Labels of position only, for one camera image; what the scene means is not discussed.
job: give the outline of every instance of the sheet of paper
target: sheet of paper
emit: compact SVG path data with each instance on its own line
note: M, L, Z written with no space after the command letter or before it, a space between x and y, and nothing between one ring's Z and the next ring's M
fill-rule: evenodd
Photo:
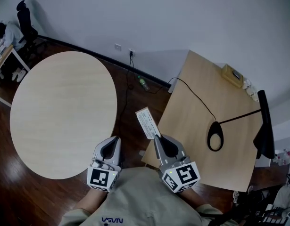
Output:
M155 135L161 137L148 107L136 112L136 116L148 139L153 140Z

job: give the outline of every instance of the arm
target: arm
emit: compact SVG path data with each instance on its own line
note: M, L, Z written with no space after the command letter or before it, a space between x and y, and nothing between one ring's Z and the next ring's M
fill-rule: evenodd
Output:
M207 202L202 197L200 197L196 192L194 192L192 188L188 188L182 191L181 193L179 193L179 195L187 204L189 204L195 210L199 206L207 204Z
M67 212L59 226L79 226L94 213L105 200L107 192L91 189L73 208Z
M201 196L199 196L196 192L193 191L192 188L188 188L179 195L182 199L188 203L193 209L195 209L198 213L205 213L205 214L222 214L216 208L213 208L210 204L208 204ZM208 225L209 222L212 220L211 218L201 218L203 221L203 225ZM228 220L222 226L238 226L238 224L233 220Z
M107 192L91 189L85 197L83 197L75 206L75 209L83 209L90 214L94 213L104 202Z
M9 47L14 40L14 33L11 29L5 29L5 41L4 46Z

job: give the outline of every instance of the desk leg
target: desk leg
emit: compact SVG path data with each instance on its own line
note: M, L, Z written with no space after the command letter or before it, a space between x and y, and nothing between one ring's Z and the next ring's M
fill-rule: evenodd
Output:
M2 99L1 97L0 97L0 101L1 101L3 104L6 104L6 105L9 106L9 107L12 107L12 105L11 105L9 102L7 102L6 100Z
M22 64L22 66L29 72L31 69L27 67L26 63L22 60L22 58L17 54L17 52L12 49L12 53L15 55L15 57L18 59L18 61Z

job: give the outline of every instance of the baseboard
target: baseboard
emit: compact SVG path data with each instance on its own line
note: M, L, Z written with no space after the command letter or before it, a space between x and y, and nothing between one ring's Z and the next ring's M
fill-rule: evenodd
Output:
M79 46L76 46L76 45L73 45L73 44L70 44L70 43L66 43L66 42L63 42L63 41L60 41L60 40L52 39L50 37L46 37L46 36L42 36L42 35L38 35L38 37L41 38L41 39L45 39L45 40L48 40L48 41L51 41L51 42L54 42L54 43L58 43L60 45L64 45L64 46L79 50L79 51L81 51L83 53L89 54L89 55L94 56L96 58L103 59L103 60L105 60L107 62L110 62L112 64L118 65L118 66L120 66L120 67L122 67L122 68L124 68L126 70L130 70L131 72L137 73L140 76L145 77L146 79L149 79L151 81L154 81L155 83L158 83L158 84L160 84L160 85L162 85L164 87L167 87L167 88L171 87L171 84L168 84L165 81L162 81L162 80L160 80L160 79L158 79L158 78L156 78L156 77L154 77L154 76L152 76L150 74L147 74L147 73L145 73L145 72L143 72L141 70L135 69L135 68L133 68L133 67L131 67L129 65L126 65L126 64L124 64L122 62L119 62L119 61L117 61L115 59L109 58L107 56L98 54L98 53L93 52L91 50L84 49L84 48L81 48Z

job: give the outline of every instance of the power outlet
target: power outlet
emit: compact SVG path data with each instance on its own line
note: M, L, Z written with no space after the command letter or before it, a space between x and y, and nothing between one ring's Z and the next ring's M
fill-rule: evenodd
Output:
M122 46L115 43L115 49L118 51L122 51Z
M128 49L129 50L129 55L130 55L130 52L132 52L132 57L135 57L135 50L134 49Z

